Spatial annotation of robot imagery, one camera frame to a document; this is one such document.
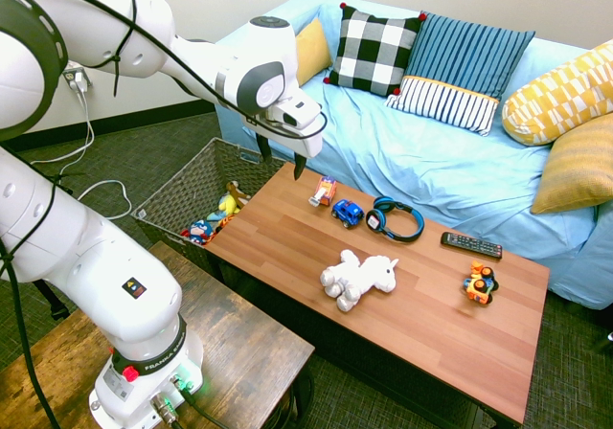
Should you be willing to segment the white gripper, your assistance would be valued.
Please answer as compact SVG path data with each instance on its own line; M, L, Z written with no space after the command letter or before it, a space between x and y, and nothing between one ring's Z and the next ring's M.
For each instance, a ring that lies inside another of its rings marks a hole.
M314 158L323 145L323 115L321 106L301 88L279 99L265 113L265 129L268 137L289 148L294 154L293 176L298 180L307 164L307 158ZM272 160L269 141L260 133L256 141L265 163Z

